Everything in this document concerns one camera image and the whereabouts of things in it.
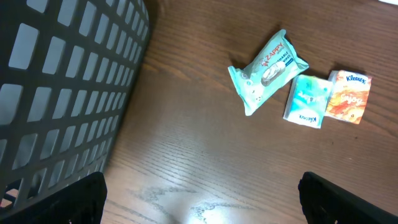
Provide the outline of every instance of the brand logo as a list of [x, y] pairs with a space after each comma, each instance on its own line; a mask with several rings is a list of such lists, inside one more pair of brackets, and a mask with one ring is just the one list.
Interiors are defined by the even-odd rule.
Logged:
[[280, 49], [283, 49], [284, 46], [282, 43], [279, 43], [278, 46], [275, 47], [274, 50], [272, 50], [269, 54], [266, 55], [266, 58], [260, 59], [260, 63], [262, 66], [268, 66], [268, 61], [274, 56], [277, 52], [279, 52]]
[[349, 75], [346, 78], [347, 78], [347, 81], [359, 81], [362, 84], [366, 84], [366, 79], [364, 79], [364, 78], [355, 77], [353, 75]]
[[322, 96], [308, 96], [307, 94], [304, 94], [303, 91], [300, 91], [297, 95], [303, 98], [307, 103], [319, 102], [324, 100], [324, 97]]
[[355, 96], [341, 94], [341, 102], [347, 101], [348, 104], [355, 103], [356, 106], [362, 104], [363, 100]]
[[309, 121], [310, 123], [316, 122], [316, 121], [317, 121], [317, 118], [316, 118], [316, 117], [311, 118], [311, 117], [306, 117], [306, 116], [303, 116], [303, 115], [299, 115], [299, 118], [300, 118], [300, 119], [303, 119], [303, 120], [305, 120], [305, 121]]

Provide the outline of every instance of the wood grain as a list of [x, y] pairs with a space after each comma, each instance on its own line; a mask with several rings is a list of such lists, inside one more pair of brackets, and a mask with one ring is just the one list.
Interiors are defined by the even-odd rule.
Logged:
[[[305, 171], [398, 215], [398, 7], [376, 0], [148, 0], [152, 40], [106, 170], [103, 223], [306, 223]], [[227, 67], [280, 28], [307, 75], [373, 77], [360, 125], [244, 115]]]

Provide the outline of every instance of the turquoise packet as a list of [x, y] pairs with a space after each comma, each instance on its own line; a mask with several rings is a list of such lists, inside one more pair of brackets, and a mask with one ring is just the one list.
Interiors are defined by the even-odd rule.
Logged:
[[252, 115], [279, 88], [309, 67], [297, 57], [285, 34], [284, 29], [278, 31], [245, 69], [228, 67], [246, 116]]
[[321, 128], [333, 82], [308, 75], [294, 78], [287, 100], [284, 119]]

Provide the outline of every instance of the wooden surface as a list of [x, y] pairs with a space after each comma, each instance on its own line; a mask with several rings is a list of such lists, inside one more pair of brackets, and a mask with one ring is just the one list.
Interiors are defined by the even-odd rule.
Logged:
[[[306, 223], [312, 170], [398, 215], [398, 7], [376, 0], [153, 0], [152, 40], [106, 170], [103, 223]], [[374, 77], [360, 125], [282, 119], [290, 83], [244, 115], [227, 67], [280, 28], [327, 78]]]

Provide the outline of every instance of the orange tissue pack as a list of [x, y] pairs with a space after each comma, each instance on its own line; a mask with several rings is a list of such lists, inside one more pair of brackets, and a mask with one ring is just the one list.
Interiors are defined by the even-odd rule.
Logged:
[[368, 101], [372, 77], [340, 70], [332, 71], [329, 81], [335, 85], [325, 115], [359, 124]]

